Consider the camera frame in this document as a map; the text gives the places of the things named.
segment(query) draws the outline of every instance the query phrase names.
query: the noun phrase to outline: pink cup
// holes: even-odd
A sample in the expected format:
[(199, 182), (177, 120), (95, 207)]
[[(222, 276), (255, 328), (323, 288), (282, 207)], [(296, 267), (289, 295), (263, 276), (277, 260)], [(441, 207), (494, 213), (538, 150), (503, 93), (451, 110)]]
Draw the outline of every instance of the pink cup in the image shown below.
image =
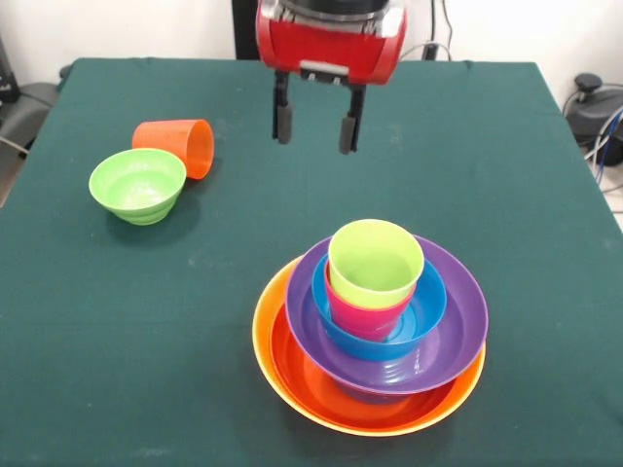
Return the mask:
[(327, 298), (331, 307), (331, 319), (347, 333), (366, 341), (381, 342), (391, 334), (400, 315), (407, 309), (416, 290), (414, 287), (402, 302), (389, 308), (360, 308), (345, 302), (335, 293), (331, 287), (329, 274), (329, 262), (327, 262), (324, 270), (324, 285), (327, 289)]

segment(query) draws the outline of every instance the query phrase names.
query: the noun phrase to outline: green tablecloth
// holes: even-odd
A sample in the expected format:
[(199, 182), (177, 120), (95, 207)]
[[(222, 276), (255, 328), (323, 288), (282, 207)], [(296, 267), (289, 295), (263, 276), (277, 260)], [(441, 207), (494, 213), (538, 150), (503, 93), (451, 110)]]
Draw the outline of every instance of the green tablecloth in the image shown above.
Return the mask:
[[(0, 464), (623, 465), (623, 241), (532, 64), (405, 63), (338, 154), (344, 89), (260, 63), (80, 60), (0, 211)], [(141, 121), (206, 118), (209, 178), (137, 228), (88, 179)], [(482, 379), (394, 439), (289, 409), (255, 362), (273, 274), (356, 218), (448, 248), (490, 306)]]

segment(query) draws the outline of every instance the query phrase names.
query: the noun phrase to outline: lime green cup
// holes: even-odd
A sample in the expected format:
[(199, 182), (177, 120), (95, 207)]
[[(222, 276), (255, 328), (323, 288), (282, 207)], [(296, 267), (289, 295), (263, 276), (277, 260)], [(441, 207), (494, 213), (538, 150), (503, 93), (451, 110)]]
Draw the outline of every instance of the lime green cup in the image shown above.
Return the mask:
[(161, 221), (186, 180), (186, 166), (160, 149), (131, 149), (101, 162), (91, 174), (93, 198), (117, 217), (136, 226)]
[(333, 290), (351, 305), (394, 306), (414, 293), (424, 268), (418, 241), (388, 221), (363, 219), (341, 227), (329, 243)]

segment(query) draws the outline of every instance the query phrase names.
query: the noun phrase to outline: white wall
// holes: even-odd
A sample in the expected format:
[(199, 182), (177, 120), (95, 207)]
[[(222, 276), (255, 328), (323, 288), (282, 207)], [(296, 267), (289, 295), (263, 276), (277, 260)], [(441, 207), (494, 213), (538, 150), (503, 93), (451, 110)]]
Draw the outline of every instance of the white wall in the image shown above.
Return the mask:
[[(408, 47), (428, 37), (429, 1), (401, 1)], [(623, 0), (447, 4), (454, 59), (536, 61), (559, 103), (581, 71), (623, 83)], [(56, 81), (61, 66), (86, 55), (235, 57), (230, 0), (0, 0), (0, 34), (21, 83)]]
[(230, 0), (0, 0), (0, 34), (21, 84), (79, 56), (236, 56)]
[[(407, 45), (427, 40), (429, 1), (404, 3), (413, 19)], [(580, 72), (623, 83), (623, 0), (447, 0), (447, 5), (454, 60), (535, 61), (559, 104)], [(437, 39), (444, 42), (441, 8), (437, 13)]]

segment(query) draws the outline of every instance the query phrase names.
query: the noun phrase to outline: purple bowl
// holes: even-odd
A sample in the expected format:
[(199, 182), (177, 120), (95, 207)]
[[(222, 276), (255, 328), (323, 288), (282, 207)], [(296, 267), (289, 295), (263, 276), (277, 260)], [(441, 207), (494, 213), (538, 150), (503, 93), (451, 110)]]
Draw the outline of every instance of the purple bowl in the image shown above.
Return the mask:
[(310, 249), (294, 269), (285, 307), (292, 334), (325, 373), (353, 389), (384, 395), (407, 395), (439, 387), (460, 375), (478, 356), (489, 316), (473, 275), (449, 252), (417, 236), (425, 258), (446, 285), (448, 304), (439, 325), (404, 357), (383, 362), (345, 354), (326, 335), (312, 296), (313, 271), (327, 253), (329, 238)]

